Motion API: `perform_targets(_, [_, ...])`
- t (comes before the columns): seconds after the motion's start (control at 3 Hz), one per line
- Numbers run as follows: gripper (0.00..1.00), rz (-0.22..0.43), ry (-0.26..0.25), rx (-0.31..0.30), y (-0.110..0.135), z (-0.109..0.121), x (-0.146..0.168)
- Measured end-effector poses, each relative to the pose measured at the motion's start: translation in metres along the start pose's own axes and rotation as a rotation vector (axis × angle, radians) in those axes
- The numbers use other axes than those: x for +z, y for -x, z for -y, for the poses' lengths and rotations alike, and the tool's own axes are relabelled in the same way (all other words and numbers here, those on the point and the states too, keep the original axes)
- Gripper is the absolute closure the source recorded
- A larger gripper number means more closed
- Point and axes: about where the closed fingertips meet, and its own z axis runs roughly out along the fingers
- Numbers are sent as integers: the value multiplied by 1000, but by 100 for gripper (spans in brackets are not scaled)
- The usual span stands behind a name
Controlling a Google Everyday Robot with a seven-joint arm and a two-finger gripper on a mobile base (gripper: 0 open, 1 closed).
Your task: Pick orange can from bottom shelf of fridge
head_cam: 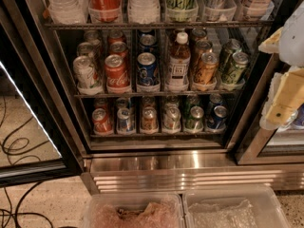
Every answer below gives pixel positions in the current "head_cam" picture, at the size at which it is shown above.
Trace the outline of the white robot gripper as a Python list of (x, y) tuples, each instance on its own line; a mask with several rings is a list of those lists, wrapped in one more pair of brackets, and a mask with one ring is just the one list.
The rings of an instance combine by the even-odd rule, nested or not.
[(295, 66), (275, 74), (262, 109), (259, 126), (275, 130), (289, 122), (304, 103), (304, 1), (283, 28), (263, 41), (258, 50), (268, 54), (279, 52), (282, 62)]

